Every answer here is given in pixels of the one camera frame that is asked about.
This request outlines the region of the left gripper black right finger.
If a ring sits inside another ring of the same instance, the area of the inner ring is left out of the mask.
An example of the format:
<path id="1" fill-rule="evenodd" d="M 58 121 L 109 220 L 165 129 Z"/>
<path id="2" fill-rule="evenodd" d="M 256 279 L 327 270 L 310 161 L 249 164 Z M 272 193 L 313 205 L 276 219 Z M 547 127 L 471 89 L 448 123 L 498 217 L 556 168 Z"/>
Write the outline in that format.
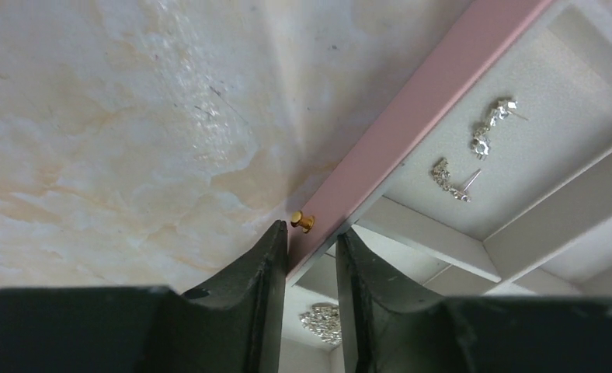
<path id="1" fill-rule="evenodd" d="M 336 273 L 348 372 L 612 372 L 612 298 L 445 297 L 354 231 Z"/>

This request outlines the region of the pink jewelry box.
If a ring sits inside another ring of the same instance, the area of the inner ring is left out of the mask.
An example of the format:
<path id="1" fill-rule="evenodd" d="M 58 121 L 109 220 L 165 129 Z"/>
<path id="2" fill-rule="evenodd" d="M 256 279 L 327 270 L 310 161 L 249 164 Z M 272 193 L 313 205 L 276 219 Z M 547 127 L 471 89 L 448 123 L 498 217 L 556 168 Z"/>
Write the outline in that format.
<path id="1" fill-rule="evenodd" d="M 325 77 L 301 116 L 358 120 L 292 230 L 285 365 L 340 372 L 336 236 L 442 295 L 612 296 L 612 1 L 304 1 Z M 498 99 L 517 113 L 469 148 Z"/>

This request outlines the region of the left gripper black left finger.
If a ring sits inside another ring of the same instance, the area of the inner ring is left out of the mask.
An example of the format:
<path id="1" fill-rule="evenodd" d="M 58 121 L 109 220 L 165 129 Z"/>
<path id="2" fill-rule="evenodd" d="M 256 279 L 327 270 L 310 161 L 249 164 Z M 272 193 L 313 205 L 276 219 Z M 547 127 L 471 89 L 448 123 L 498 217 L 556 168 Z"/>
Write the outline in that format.
<path id="1" fill-rule="evenodd" d="M 288 230 L 183 293 L 0 288 L 0 372 L 275 372 Z"/>

